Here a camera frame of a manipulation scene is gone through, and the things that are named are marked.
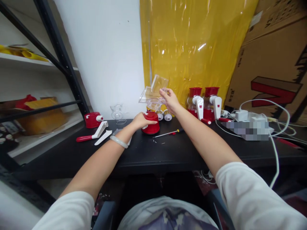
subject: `black shelf frame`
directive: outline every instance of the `black shelf frame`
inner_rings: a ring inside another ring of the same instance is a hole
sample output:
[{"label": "black shelf frame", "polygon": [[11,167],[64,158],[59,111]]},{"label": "black shelf frame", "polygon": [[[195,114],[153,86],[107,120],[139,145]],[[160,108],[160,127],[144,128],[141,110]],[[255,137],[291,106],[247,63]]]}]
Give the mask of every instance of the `black shelf frame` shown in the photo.
[{"label": "black shelf frame", "polygon": [[[54,20],[52,11],[47,0],[33,0],[39,12],[44,27],[47,31],[52,46],[56,52],[55,58],[43,44],[29,31],[25,25],[11,12],[11,10],[0,0],[0,12],[23,34],[30,40],[66,77],[69,87],[73,93],[75,101],[49,106],[33,111],[26,111],[19,114],[0,117],[0,123],[12,121],[18,118],[62,108],[65,106],[77,104],[84,117],[90,110],[82,93],[81,87],[77,80],[76,73],[73,69],[58,26]],[[8,153],[0,153],[0,180],[14,189],[22,197],[27,199],[33,205],[43,212],[55,202],[55,199],[45,191],[36,181],[24,182],[19,181],[13,176],[13,172],[20,166]]]}]

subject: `hand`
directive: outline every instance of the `hand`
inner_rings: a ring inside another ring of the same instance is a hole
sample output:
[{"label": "hand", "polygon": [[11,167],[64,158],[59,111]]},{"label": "hand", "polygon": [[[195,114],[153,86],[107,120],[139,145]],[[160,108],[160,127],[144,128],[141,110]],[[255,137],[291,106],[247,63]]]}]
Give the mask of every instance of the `hand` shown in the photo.
[{"label": "hand", "polygon": [[166,89],[167,93],[160,89],[160,95],[165,99],[165,105],[169,112],[176,116],[177,110],[182,107],[177,99],[176,94],[171,89]]},{"label": "hand", "polygon": [[149,121],[149,120],[145,119],[144,113],[140,112],[135,116],[135,118],[130,123],[130,125],[135,130],[138,130],[138,129],[145,127],[146,125],[153,125],[153,124],[157,124],[157,123],[158,123],[157,121]]}]

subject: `white sleeve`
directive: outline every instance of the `white sleeve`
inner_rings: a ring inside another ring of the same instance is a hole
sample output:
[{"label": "white sleeve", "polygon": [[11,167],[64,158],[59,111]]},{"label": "white sleeve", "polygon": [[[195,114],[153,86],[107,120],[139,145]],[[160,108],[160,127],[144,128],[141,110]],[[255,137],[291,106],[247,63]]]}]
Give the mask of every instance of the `white sleeve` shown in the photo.
[{"label": "white sleeve", "polygon": [[93,197],[86,192],[68,193],[54,202],[33,230],[91,229],[94,205]]},{"label": "white sleeve", "polygon": [[307,218],[246,164],[224,165],[216,174],[216,183],[236,229],[307,229]]}]

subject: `red juicer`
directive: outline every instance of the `red juicer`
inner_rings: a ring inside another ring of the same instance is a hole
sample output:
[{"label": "red juicer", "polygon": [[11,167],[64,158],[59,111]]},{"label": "red juicer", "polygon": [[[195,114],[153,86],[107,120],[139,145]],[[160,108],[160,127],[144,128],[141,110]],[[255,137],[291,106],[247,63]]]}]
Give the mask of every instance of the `red juicer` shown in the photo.
[{"label": "red juicer", "polygon": [[155,112],[147,111],[147,113],[144,114],[144,117],[147,120],[157,121],[157,123],[153,125],[146,125],[145,127],[141,129],[142,132],[149,134],[149,135],[156,134],[157,132],[159,132],[160,126],[159,126],[158,115]]},{"label": "red juicer", "polygon": [[213,122],[231,122],[228,118],[221,118],[222,99],[217,96],[219,87],[206,87],[204,95],[204,119]]},{"label": "red juicer", "polygon": [[87,128],[97,128],[103,121],[100,112],[91,112],[84,115],[85,125]]},{"label": "red juicer", "polygon": [[219,87],[206,87],[205,97],[202,98],[202,88],[190,88],[187,99],[188,111],[205,124],[210,125],[214,120],[228,122],[221,118],[222,99],[217,96]]}]

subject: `bracelet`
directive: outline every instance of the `bracelet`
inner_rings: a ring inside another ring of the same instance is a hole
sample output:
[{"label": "bracelet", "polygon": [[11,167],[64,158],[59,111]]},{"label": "bracelet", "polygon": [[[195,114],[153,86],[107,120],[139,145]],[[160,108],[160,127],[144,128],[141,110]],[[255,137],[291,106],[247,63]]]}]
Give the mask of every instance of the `bracelet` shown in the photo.
[{"label": "bracelet", "polygon": [[110,136],[110,139],[113,140],[113,141],[115,141],[117,144],[121,145],[121,146],[124,147],[125,149],[128,148],[128,145],[127,145],[125,142],[123,142],[123,141],[121,141],[120,139],[118,139],[116,136]]}]

